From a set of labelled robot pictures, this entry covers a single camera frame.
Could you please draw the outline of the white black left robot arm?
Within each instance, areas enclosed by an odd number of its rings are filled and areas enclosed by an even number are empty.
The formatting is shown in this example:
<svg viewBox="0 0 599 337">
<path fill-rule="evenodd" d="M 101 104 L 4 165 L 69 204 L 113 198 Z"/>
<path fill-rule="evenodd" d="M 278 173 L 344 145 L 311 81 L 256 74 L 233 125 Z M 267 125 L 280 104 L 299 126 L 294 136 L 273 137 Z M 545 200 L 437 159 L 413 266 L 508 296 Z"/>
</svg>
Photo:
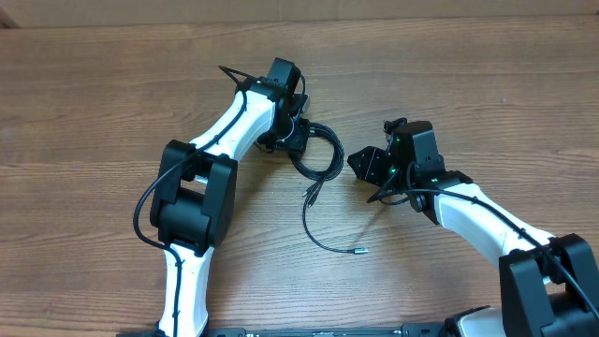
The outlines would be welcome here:
<svg viewBox="0 0 599 337">
<path fill-rule="evenodd" d="M 265 77 L 226 68 L 236 83 L 232 104 L 205 133 L 165 148 L 153 188 L 150 222 L 166 247 L 165 308 L 154 336 L 202 336 L 210 264 L 233 219 L 238 165 L 254 143 L 303 154 L 309 135 L 301 118 L 308 95 L 296 65 L 273 61 Z"/>
</svg>

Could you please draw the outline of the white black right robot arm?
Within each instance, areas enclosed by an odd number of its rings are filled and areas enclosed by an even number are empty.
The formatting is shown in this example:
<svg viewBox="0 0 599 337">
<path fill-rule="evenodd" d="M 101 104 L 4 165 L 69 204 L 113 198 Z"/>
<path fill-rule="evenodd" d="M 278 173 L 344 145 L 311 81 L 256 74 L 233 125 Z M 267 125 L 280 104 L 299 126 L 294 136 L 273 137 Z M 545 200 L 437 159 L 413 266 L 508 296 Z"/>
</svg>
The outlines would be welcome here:
<svg viewBox="0 0 599 337">
<path fill-rule="evenodd" d="M 584 239 L 528 225 L 466 174 L 446 169 L 430 122 L 401 118 L 384 131 L 386 148 L 367 146 L 347 159 L 358 179 L 377 185 L 370 200 L 409 203 L 465 239 L 500 277 L 500 307 L 467 310 L 419 335 L 597 335 L 598 267 Z"/>
</svg>

